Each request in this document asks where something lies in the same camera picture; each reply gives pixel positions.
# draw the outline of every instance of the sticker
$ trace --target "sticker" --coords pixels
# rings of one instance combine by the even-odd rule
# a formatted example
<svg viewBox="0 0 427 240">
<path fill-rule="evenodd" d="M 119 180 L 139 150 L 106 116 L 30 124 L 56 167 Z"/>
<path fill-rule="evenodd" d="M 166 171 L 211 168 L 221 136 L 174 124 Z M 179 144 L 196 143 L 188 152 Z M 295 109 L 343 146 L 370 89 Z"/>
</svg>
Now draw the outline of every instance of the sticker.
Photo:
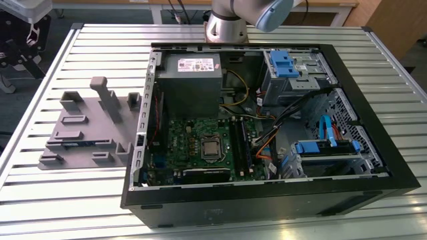
<svg viewBox="0 0 427 240">
<path fill-rule="evenodd" d="M 257 105 L 263 106 L 263 99 L 261 97 L 257 98 Z"/>
<path fill-rule="evenodd" d="M 277 174 L 278 168 L 273 163 L 270 163 L 269 168 L 273 171 L 273 173 Z"/>
<path fill-rule="evenodd" d="M 295 65 L 297 70 L 307 70 L 306 65 Z"/>
<path fill-rule="evenodd" d="M 182 58 L 178 60 L 178 71 L 214 72 L 214 58 Z"/>
</svg>

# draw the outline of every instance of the blue latch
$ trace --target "blue latch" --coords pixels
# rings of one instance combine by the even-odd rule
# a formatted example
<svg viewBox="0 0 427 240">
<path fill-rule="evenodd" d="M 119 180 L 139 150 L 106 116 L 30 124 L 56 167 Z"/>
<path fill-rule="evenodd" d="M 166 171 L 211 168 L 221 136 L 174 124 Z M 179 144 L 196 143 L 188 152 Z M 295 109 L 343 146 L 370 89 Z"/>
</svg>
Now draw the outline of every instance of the blue latch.
<svg viewBox="0 0 427 240">
<path fill-rule="evenodd" d="M 361 152 L 361 143 L 357 140 L 354 140 L 351 143 L 353 143 L 355 152 L 359 153 Z"/>
<path fill-rule="evenodd" d="M 305 149 L 305 154 L 321 153 L 318 143 L 315 141 L 303 141 L 299 143 Z"/>
<path fill-rule="evenodd" d="M 294 60 L 287 51 L 271 51 L 270 61 L 279 78 L 298 78 L 301 73 L 294 68 Z"/>
<path fill-rule="evenodd" d="M 295 144 L 298 154 L 321 153 L 318 143 L 315 141 L 303 141 Z"/>
<path fill-rule="evenodd" d="M 290 160 L 290 156 L 286 156 L 286 158 L 282 160 L 281 169 L 286 166 L 287 162 Z"/>
<path fill-rule="evenodd" d="M 303 146 L 299 143 L 295 144 L 295 149 L 298 154 L 302 154 L 305 152 Z"/>
</svg>

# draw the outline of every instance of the floor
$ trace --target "floor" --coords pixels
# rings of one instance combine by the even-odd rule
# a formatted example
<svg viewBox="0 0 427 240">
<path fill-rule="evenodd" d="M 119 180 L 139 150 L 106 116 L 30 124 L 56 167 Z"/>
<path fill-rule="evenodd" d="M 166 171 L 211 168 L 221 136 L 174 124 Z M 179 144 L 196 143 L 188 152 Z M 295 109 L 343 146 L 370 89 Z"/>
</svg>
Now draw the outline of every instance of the floor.
<svg viewBox="0 0 427 240">
<path fill-rule="evenodd" d="M 163 11 L 163 23 L 176 24 L 170 12 Z M 190 10 L 192 24 L 203 24 L 203 11 Z M 52 22 L 48 36 L 48 48 L 42 54 L 40 68 L 47 72 L 62 47 L 63 40 L 70 31 L 72 23 L 94 24 L 152 24 L 152 15 L 148 10 L 82 10 L 68 9 L 64 11 L 64 18 L 58 19 L 51 13 Z M 402 59 L 406 67 L 415 67 L 411 75 L 419 85 L 427 91 L 427 48 L 422 43 L 415 44 Z M 26 71 L 15 71 L 12 67 L 0 69 L 2 74 L 16 86 L 14 94 L 0 91 L 0 132 L 14 132 L 26 112 L 27 106 L 36 93 L 42 80 L 35 80 Z M 10 137 L 0 135 L 0 147 L 6 147 Z"/>
</svg>

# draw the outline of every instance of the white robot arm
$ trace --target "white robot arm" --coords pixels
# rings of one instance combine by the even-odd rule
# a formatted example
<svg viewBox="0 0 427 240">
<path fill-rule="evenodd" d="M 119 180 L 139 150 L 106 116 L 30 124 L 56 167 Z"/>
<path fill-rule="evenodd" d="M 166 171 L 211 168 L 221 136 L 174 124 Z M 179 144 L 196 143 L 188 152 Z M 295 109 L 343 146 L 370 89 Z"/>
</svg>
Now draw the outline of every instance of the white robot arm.
<svg viewBox="0 0 427 240">
<path fill-rule="evenodd" d="M 242 43 L 247 39 L 247 22 L 271 32 L 285 22 L 291 9 L 303 0 L 213 0 L 213 14 L 206 36 L 214 43 Z"/>
<path fill-rule="evenodd" d="M 52 0 L 0 0 L 0 9 L 35 24 L 52 10 Z"/>
</svg>

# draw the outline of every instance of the metal table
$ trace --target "metal table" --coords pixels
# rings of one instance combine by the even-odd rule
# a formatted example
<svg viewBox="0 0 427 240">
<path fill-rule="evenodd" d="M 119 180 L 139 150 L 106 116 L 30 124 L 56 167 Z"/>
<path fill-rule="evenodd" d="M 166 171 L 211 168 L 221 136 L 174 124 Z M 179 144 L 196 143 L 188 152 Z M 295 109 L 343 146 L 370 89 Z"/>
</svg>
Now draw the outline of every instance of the metal table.
<svg viewBox="0 0 427 240">
<path fill-rule="evenodd" d="M 373 33 L 361 28 L 249 28 L 253 43 L 334 44 L 422 188 L 345 216 L 151 230 L 120 209 L 126 169 L 38 169 L 64 91 L 143 91 L 150 44 L 202 42 L 202 25 L 86 24 L 72 29 L 0 158 L 0 240 L 128 236 L 186 239 L 402 239 L 427 235 L 427 95 Z"/>
</svg>

